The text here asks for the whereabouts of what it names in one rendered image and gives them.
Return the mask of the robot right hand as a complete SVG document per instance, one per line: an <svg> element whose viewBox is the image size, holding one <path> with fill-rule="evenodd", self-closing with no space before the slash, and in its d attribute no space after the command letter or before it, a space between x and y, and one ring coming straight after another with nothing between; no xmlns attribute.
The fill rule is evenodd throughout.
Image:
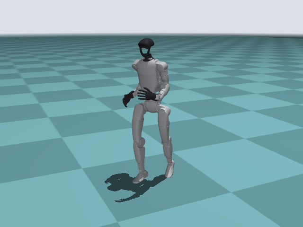
<svg viewBox="0 0 303 227"><path fill-rule="evenodd" d="M134 98L133 92L134 92L134 91L131 91L129 94L124 95L124 98L123 98L122 100L123 100L123 104L124 104L125 107L127 107L126 105L127 105L127 103L130 101L130 99L131 99L131 98Z"/></svg>

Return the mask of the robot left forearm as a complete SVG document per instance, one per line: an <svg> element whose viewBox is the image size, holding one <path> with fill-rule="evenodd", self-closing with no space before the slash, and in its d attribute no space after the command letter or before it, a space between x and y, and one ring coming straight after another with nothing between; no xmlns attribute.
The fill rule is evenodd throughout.
<svg viewBox="0 0 303 227"><path fill-rule="evenodd" d="M164 96L166 96L166 94L168 93L169 91L169 84L166 85L165 89L160 89L158 95L156 95L156 98L155 100L157 101L162 101L162 99L164 98Z"/></svg>

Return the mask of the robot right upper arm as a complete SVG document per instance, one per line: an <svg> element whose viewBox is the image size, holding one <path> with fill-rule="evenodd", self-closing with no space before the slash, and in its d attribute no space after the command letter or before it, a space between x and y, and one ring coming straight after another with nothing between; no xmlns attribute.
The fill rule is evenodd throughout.
<svg viewBox="0 0 303 227"><path fill-rule="evenodd" d="M132 67L137 71L137 67L136 67L136 64L137 64L138 60L135 60L134 63L132 64Z"/></svg>

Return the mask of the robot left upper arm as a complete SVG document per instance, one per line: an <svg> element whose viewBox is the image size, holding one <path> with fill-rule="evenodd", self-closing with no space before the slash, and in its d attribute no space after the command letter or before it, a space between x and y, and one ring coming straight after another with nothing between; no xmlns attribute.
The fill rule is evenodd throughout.
<svg viewBox="0 0 303 227"><path fill-rule="evenodd" d="M168 76L168 65L166 62L158 61L155 63L157 70L160 72L162 84L160 85L161 89L165 89L166 85L169 84L169 76Z"/></svg>

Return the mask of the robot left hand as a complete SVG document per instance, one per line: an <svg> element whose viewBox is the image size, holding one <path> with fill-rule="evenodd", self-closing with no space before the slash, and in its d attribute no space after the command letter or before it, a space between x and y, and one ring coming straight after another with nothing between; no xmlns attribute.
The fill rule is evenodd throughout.
<svg viewBox="0 0 303 227"><path fill-rule="evenodd" d="M139 99L141 99L141 100L154 100L154 101L157 101L157 100L155 100L155 98L156 98L156 95L158 95L158 94L152 93L152 92L151 92L148 88L146 88L146 87L143 87L143 88L146 89L147 91L138 90L138 91L145 92L145 93L139 93L139 92L138 92L138 94L143 94L143 95L145 95L145 96L140 96L140 95L138 95L138 96L140 96L140 97L145 97L145 98L139 98Z"/></svg>

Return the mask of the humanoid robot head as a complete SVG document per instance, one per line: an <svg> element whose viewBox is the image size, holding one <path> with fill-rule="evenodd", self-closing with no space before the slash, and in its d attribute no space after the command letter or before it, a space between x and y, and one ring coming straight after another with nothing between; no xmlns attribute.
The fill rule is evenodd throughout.
<svg viewBox="0 0 303 227"><path fill-rule="evenodd" d="M142 39L139 43L138 46L140 48L140 53L143 57L145 57L145 59L143 59L143 61L151 61L152 59L154 59L150 53L150 48L152 46L154 46L154 41L150 38L144 38ZM142 52L142 48L146 48L148 49L147 53L143 53ZM151 60L149 60L149 58L152 58Z"/></svg>

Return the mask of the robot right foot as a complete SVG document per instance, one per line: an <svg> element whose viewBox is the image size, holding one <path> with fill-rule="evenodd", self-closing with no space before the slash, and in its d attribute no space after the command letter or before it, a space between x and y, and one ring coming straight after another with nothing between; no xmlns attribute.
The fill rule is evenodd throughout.
<svg viewBox="0 0 303 227"><path fill-rule="evenodd" d="M133 183L139 183L144 180L144 178L148 177L148 172L145 170L145 173L139 173L134 179Z"/></svg>

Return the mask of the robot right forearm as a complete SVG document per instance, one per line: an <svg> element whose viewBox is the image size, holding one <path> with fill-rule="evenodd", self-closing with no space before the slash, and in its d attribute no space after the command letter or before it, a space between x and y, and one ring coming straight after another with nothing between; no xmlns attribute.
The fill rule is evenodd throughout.
<svg viewBox="0 0 303 227"><path fill-rule="evenodd" d="M140 83L138 83L138 86L136 87L136 89L133 92L134 97L139 95L138 92L141 93L141 91L138 91L138 90L141 90Z"/></svg>

